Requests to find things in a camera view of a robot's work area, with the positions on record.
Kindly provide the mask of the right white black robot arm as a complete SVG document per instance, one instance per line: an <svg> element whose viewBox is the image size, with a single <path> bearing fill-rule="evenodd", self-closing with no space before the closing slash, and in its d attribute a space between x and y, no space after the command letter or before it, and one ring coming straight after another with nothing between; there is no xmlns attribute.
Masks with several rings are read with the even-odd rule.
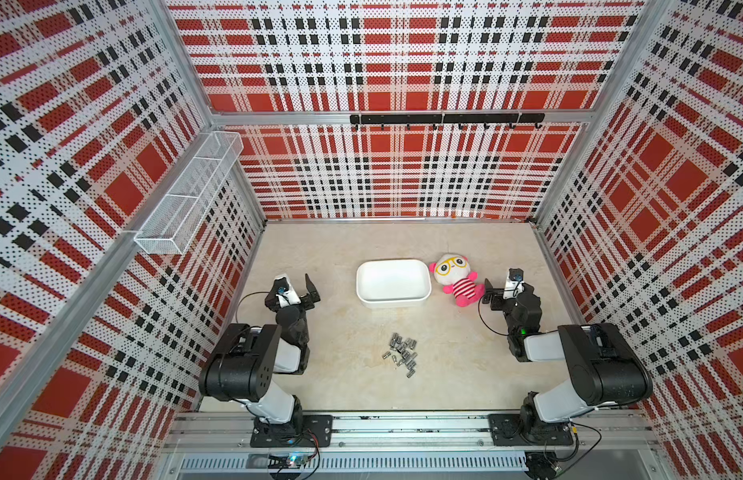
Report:
<svg viewBox="0 0 743 480"><path fill-rule="evenodd" d="M603 407L635 405L653 393L647 368L617 326L567 324L543 332L541 298L520 281L501 289L485 281L481 303L503 314L515 360L567 366L567 380L545 392L527 393L517 413L489 415L496 446L571 445L571 420Z"/></svg>

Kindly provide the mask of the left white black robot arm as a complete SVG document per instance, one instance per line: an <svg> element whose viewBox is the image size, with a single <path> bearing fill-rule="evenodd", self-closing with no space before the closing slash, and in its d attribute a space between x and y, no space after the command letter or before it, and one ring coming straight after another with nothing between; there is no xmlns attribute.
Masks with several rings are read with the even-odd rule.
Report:
<svg viewBox="0 0 743 480"><path fill-rule="evenodd" d="M230 324L201 370L204 397L233 402L253 417L250 446L279 448L329 446L332 417L306 415L297 396L275 382L277 375L305 372L310 350L306 312L320 301L308 275L298 294L287 275L273 280L264 300L275 314L273 324Z"/></svg>

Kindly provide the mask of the white plastic storage box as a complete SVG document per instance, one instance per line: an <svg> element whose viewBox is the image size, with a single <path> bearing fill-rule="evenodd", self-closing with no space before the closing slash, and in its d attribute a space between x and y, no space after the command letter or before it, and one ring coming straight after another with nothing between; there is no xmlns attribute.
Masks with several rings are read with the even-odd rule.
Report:
<svg viewBox="0 0 743 480"><path fill-rule="evenodd" d="M369 309L421 306L433 286L425 262L417 259L373 260L356 270L356 296Z"/></svg>

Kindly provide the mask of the pink white plush doll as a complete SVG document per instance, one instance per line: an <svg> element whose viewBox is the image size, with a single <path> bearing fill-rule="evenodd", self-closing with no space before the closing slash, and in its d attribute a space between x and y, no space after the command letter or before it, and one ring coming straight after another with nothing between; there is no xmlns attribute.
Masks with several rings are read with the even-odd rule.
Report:
<svg viewBox="0 0 743 480"><path fill-rule="evenodd" d="M443 286L443 292L452 295L461 308L481 301L485 295L485 286L477 282L477 272L471 269L465 256L447 253L429 264L429 272L435 282Z"/></svg>

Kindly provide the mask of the green circuit board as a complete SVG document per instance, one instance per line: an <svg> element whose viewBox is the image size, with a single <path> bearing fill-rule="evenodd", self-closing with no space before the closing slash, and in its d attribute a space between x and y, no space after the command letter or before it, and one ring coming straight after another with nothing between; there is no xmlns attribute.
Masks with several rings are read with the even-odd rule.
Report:
<svg viewBox="0 0 743 480"><path fill-rule="evenodd" d="M287 456L268 456L269 469L300 469L309 462L310 457L301 454L289 454Z"/></svg>

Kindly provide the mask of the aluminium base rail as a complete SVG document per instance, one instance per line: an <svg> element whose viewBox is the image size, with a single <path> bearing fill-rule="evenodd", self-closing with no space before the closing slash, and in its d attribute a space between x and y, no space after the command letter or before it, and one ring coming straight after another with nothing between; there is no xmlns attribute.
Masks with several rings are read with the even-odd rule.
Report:
<svg viewBox="0 0 743 480"><path fill-rule="evenodd" d="M601 410L575 419L573 444L496 446L489 415L506 411L332 412L329 446L253 448L245 414L191 413L169 431L158 479L671 479L643 416ZM301 454L300 469L268 456Z"/></svg>

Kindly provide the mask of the black wall hook rail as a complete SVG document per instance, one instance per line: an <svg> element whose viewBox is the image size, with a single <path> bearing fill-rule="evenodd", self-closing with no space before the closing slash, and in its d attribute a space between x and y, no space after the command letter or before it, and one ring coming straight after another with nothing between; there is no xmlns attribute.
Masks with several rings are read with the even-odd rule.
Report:
<svg viewBox="0 0 743 480"><path fill-rule="evenodd" d="M531 124L539 127L545 122L544 113L469 113L469 114L358 114L349 116L351 125L507 125Z"/></svg>

